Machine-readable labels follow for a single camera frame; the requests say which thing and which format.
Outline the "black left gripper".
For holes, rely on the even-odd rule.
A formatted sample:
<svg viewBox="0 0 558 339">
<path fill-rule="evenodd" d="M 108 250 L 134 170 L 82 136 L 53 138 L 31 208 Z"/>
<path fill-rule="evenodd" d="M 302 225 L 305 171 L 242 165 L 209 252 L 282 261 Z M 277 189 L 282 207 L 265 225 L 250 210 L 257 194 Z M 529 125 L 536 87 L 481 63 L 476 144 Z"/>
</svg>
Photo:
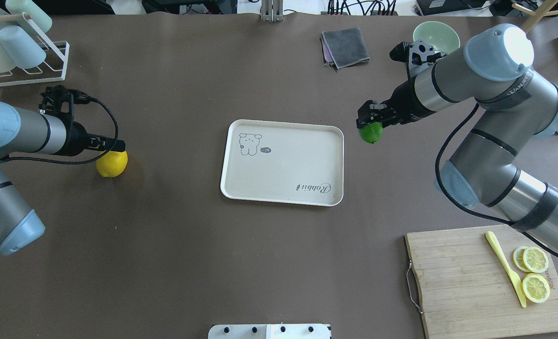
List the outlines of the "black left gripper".
<svg viewBox="0 0 558 339">
<path fill-rule="evenodd" d="M 66 133 L 65 156 L 77 156 L 85 149 L 98 152 L 124 152 L 126 143 L 117 138 L 93 136 L 81 124 L 70 124 Z"/>
</svg>

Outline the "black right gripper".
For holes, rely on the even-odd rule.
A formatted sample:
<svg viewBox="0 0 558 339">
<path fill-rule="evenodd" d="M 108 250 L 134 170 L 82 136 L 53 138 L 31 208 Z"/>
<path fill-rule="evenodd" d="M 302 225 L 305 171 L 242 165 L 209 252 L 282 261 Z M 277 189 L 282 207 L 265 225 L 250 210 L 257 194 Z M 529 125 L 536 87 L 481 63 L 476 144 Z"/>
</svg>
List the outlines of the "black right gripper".
<svg viewBox="0 0 558 339">
<path fill-rule="evenodd" d="M 408 80 L 393 91 L 391 97 L 383 103 L 368 100 L 357 110 L 357 129 L 380 122 L 384 127 L 396 124 L 408 124 L 419 121 L 434 110 L 427 109 L 417 98 L 415 81 Z"/>
</svg>

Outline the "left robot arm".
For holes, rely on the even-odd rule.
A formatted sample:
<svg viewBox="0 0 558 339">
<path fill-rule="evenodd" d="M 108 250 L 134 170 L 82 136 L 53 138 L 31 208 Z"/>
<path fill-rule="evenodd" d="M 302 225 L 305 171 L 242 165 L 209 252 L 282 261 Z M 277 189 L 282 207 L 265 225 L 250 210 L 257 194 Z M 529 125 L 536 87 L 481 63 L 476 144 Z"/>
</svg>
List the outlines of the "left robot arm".
<svg viewBox="0 0 558 339">
<path fill-rule="evenodd" d="M 74 118 L 75 105 L 101 101 L 70 91 L 60 98 L 44 95 L 38 111 L 20 109 L 0 102 L 0 253 L 12 255 L 41 237 L 44 223 L 4 171 L 4 164 L 26 160 L 52 163 L 50 156 L 72 157 L 93 150 L 96 159 L 122 152 L 115 119 L 111 137 L 92 134 Z"/>
</svg>

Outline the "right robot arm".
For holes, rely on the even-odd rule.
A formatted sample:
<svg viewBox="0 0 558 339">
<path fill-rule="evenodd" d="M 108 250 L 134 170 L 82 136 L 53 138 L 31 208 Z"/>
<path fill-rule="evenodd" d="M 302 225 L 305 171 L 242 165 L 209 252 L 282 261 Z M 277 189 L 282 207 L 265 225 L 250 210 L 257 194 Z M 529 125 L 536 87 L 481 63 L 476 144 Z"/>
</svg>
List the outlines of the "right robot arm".
<svg viewBox="0 0 558 339">
<path fill-rule="evenodd" d="M 558 86 L 533 70 L 534 49 L 516 25 L 499 24 L 453 52 L 418 40 L 390 53 L 408 79 L 389 99 L 365 102 L 356 120 L 367 143 L 389 125 L 408 124 L 473 98 L 484 114 L 443 165 L 440 190 L 466 212 L 482 204 L 558 255 L 558 189 L 513 164 L 527 142 L 558 131 Z"/>
</svg>

